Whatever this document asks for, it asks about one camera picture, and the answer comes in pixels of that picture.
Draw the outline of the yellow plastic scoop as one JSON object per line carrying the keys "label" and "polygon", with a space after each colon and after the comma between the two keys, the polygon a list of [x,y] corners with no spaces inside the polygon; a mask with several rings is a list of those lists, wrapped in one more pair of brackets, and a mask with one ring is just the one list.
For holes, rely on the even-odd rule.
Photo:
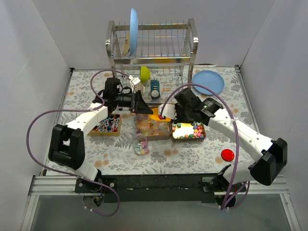
{"label": "yellow plastic scoop", "polygon": [[149,115],[149,118],[155,121],[160,121],[161,119],[159,118],[159,109],[158,107],[152,108],[152,114]]}

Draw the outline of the star candy tin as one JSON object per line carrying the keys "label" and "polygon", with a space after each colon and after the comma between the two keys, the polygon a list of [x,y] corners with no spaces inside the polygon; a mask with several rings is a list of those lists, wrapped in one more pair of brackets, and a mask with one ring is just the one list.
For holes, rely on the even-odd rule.
{"label": "star candy tin", "polygon": [[196,143],[203,142],[206,132],[203,123],[172,123],[173,143]]}

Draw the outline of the popsicle candy tin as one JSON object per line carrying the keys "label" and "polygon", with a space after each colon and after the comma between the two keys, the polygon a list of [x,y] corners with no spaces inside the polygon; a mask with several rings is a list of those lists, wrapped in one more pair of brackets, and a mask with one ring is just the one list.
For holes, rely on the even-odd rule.
{"label": "popsicle candy tin", "polygon": [[171,138],[172,129],[170,121],[155,121],[146,114],[136,114],[137,133],[142,133],[147,137],[148,141],[161,141]]}

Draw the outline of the clear glass jar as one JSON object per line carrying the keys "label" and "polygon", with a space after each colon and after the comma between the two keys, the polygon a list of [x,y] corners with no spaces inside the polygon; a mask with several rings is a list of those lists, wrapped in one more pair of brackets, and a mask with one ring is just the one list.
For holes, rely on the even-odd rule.
{"label": "clear glass jar", "polygon": [[137,134],[134,138],[134,142],[134,152],[137,155],[146,155],[149,153],[148,140],[144,134]]}

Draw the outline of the steel dish rack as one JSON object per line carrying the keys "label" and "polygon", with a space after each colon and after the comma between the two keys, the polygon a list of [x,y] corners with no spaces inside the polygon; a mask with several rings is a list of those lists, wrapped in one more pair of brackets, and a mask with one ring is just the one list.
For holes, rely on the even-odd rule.
{"label": "steel dish rack", "polygon": [[199,36],[195,20],[186,22],[143,23],[138,27],[138,46],[134,56],[122,56],[122,47],[130,26],[109,21],[105,47],[112,69],[132,76],[141,66],[150,69],[150,79],[160,82],[162,101],[177,87],[191,83]]}

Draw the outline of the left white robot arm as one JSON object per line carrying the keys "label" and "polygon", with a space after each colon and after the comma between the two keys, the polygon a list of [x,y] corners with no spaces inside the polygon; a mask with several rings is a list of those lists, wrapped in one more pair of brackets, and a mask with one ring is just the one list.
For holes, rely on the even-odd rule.
{"label": "left white robot arm", "polygon": [[86,160],[85,137],[118,106],[129,108],[136,114],[153,114],[143,100],[141,91],[124,93],[120,87],[120,79],[107,78],[105,88],[92,101],[88,112],[65,125],[56,125],[52,130],[49,160],[87,179],[86,187],[93,193],[102,188],[99,178],[102,174]]}

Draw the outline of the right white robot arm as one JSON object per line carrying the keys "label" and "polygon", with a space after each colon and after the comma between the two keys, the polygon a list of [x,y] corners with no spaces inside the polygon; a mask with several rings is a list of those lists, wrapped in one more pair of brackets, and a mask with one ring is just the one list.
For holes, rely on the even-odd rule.
{"label": "right white robot arm", "polygon": [[236,164],[236,171],[228,165],[213,179],[223,191],[231,190],[235,184],[255,180],[269,186],[287,164],[287,142],[266,137],[239,120],[230,117],[226,108],[212,98],[201,101],[190,88],[175,95],[177,120],[199,122],[208,126],[234,142],[239,142],[252,161]]}

